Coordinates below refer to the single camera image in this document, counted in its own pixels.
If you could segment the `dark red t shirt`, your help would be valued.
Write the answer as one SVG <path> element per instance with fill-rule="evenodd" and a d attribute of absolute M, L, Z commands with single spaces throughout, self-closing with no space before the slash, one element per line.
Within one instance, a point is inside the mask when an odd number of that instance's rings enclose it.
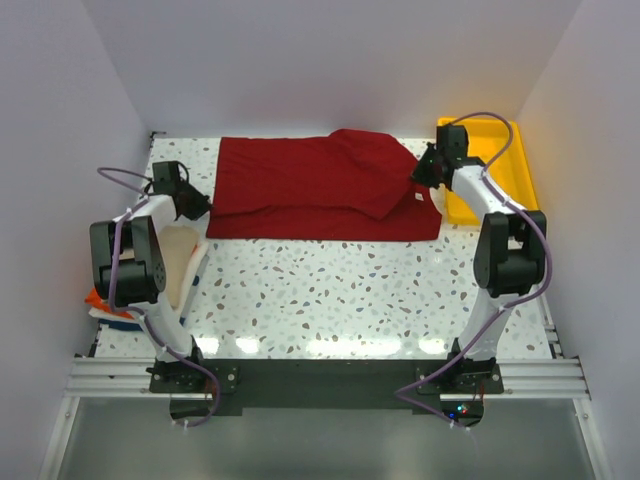
<path fill-rule="evenodd" d="M 385 133 L 224 137 L 211 239 L 414 242 L 438 238 L 441 215 L 410 175 L 415 156 Z"/>

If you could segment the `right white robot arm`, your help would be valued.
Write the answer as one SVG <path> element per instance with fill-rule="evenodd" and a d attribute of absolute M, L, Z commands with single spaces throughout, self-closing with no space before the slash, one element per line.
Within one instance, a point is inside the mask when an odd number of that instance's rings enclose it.
<path fill-rule="evenodd" d="M 411 180 L 424 187 L 446 187 L 481 221 L 473 258 L 479 291 L 452 350 L 456 362 L 445 369 L 448 386 L 466 393 L 481 380 L 475 362 L 495 358 L 512 311 L 543 291 L 550 272 L 546 216 L 508 196 L 490 175 L 489 165 L 469 154 L 469 135 L 457 123 L 436 129 L 436 140 L 427 145 Z"/>

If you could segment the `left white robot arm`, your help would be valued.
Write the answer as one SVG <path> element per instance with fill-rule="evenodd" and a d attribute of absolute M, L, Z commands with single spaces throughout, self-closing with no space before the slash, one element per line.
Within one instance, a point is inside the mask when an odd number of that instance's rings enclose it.
<path fill-rule="evenodd" d="M 180 161 L 161 161 L 123 214 L 89 227 L 94 289 L 112 313 L 124 313 L 150 338 L 160 368 L 185 392 L 200 390 L 207 368 L 181 320 L 209 243 L 193 222 L 211 209 Z"/>

